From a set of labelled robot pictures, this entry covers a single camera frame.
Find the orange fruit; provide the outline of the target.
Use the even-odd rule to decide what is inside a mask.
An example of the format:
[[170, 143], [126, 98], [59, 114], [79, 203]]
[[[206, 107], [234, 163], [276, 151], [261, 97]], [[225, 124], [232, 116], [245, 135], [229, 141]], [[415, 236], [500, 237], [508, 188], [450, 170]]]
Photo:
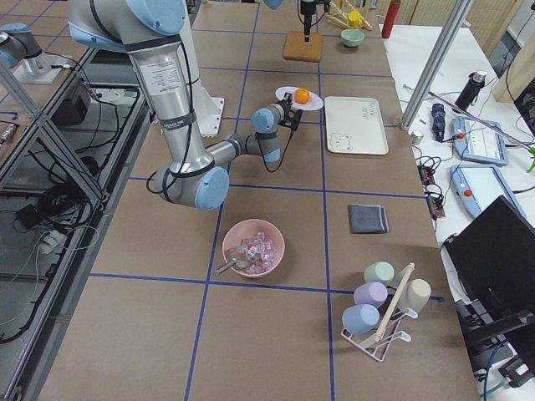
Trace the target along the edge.
[[310, 92], [305, 88], [297, 88], [293, 93], [293, 102], [306, 104], [310, 100]]

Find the white plate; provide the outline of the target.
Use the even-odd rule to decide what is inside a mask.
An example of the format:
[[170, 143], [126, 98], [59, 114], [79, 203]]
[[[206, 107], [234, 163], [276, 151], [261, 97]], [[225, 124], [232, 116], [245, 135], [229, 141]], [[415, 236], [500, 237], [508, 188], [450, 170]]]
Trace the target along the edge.
[[[275, 96], [278, 100], [284, 99], [286, 93], [291, 93], [293, 95], [295, 89], [302, 87], [295, 86], [283, 86], [275, 90]], [[317, 111], [323, 108], [324, 101], [312, 90], [308, 89], [310, 92], [310, 100], [306, 104], [297, 104], [293, 102], [293, 109], [301, 109], [303, 111]]]

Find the wooden tray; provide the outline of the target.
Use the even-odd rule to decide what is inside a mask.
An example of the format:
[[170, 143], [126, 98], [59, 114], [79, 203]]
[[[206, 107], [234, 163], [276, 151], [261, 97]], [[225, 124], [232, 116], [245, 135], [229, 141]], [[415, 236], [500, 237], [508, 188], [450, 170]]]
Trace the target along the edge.
[[308, 41], [303, 32], [290, 31], [286, 35], [283, 58], [290, 61], [319, 63], [322, 58], [323, 36], [311, 33]]

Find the cream bear tray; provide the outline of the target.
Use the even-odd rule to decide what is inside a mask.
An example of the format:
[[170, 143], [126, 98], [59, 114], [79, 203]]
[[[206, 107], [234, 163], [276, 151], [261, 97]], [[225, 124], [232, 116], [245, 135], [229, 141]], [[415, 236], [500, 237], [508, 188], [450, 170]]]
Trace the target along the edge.
[[328, 96], [324, 99], [327, 148], [346, 155], [387, 155], [389, 146], [377, 99]]

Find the wooden cup rack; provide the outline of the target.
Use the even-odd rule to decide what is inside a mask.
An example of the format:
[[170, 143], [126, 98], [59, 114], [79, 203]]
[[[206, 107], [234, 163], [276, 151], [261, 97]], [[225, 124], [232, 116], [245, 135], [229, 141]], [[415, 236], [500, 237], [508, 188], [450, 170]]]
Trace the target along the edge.
[[327, 18], [331, 23], [334, 23], [338, 27], [342, 29], [349, 29], [347, 15], [352, 10], [358, 10], [364, 18], [364, 25], [357, 29], [371, 31], [373, 29], [373, 25], [368, 19], [369, 5], [366, 1], [331, 1], [329, 3]]

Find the yellow cup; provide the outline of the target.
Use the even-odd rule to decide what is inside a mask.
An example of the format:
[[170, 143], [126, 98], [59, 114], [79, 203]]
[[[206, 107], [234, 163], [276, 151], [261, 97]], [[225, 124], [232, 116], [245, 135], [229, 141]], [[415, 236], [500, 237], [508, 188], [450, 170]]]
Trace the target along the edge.
[[358, 10], [352, 10], [347, 15], [349, 28], [357, 29], [364, 25], [364, 18]]

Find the green bowl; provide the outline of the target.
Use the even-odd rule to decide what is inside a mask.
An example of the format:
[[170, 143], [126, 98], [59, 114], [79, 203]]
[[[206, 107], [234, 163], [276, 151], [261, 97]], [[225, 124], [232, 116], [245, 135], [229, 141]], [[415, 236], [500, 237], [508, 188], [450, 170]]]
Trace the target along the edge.
[[340, 33], [342, 43], [347, 48], [358, 47], [365, 39], [365, 34], [358, 29], [345, 29]]

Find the red cylinder bottle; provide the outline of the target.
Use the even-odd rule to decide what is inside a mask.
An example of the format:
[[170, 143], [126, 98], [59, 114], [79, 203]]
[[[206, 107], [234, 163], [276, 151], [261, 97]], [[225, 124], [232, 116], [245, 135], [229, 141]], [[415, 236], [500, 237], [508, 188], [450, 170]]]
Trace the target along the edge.
[[381, 37], [387, 39], [390, 37], [395, 20], [399, 12], [401, 0], [391, 0], [385, 15], [385, 20], [381, 30]]

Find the grey folded cloth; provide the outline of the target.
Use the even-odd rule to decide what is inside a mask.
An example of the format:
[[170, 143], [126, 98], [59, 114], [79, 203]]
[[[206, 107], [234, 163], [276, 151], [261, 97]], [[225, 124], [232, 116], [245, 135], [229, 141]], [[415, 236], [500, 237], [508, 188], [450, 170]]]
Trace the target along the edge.
[[390, 231], [386, 209], [382, 205], [349, 204], [351, 234], [385, 234]]

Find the small metal cylinder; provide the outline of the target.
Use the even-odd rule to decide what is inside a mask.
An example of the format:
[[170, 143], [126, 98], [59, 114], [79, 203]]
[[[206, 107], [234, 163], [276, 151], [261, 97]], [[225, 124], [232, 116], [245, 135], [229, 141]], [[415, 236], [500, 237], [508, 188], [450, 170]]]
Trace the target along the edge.
[[411, 143], [413, 145], [419, 145], [423, 140], [424, 135], [419, 131], [415, 130], [410, 134]]

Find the pink bowl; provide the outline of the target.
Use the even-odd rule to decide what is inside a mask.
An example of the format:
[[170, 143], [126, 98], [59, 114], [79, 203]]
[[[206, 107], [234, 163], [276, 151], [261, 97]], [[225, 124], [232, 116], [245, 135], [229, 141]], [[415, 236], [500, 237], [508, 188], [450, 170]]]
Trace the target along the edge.
[[248, 219], [234, 225], [222, 240], [224, 260], [229, 248], [244, 246], [248, 260], [253, 265], [247, 269], [230, 269], [247, 278], [264, 277], [282, 261], [285, 241], [282, 232], [272, 223], [260, 219]]

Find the blue pastel cup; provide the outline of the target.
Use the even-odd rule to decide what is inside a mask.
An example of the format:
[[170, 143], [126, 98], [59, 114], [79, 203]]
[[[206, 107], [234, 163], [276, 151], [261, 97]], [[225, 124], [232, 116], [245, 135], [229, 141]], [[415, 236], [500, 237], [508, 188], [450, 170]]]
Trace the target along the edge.
[[378, 309], [370, 304], [353, 305], [344, 310], [342, 323], [350, 334], [360, 335], [373, 329], [380, 319]]

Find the beige pastel cup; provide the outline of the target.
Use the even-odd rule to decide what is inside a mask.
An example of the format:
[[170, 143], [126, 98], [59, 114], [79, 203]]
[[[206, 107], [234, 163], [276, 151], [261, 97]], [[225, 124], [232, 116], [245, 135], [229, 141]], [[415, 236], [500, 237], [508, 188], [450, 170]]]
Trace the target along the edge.
[[427, 281], [420, 278], [411, 280], [405, 286], [397, 303], [397, 308], [401, 311], [409, 308], [414, 312], [420, 313], [428, 303], [430, 296], [431, 286]]

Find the black monitor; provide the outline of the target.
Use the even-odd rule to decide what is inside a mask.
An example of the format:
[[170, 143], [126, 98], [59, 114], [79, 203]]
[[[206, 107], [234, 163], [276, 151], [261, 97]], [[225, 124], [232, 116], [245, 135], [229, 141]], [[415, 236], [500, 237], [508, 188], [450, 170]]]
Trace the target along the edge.
[[503, 335], [533, 370], [534, 227], [501, 195], [446, 250], [468, 297], [484, 310], [476, 326], [461, 321], [466, 345]]

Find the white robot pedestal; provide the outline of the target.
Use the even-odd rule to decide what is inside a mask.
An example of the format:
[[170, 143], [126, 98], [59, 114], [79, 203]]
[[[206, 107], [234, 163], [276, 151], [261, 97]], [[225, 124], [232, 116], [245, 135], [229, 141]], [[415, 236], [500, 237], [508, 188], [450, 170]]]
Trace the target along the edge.
[[179, 59], [181, 61], [181, 66], [185, 69], [185, 75], [187, 75], [187, 71], [190, 71], [189, 82], [193, 92], [193, 105], [194, 110], [196, 111], [196, 118], [201, 136], [214, 138], [217, 137], [221, 125], [225, 99], [212, 97], [202, 84], [191, 32], [189, 12], [187, 11], [187, 2], [183, 1], [182, 3], [186, 16], [180, 35], [185, 46], [189, 68], [186, 67], [183, 55], [181, 55]]

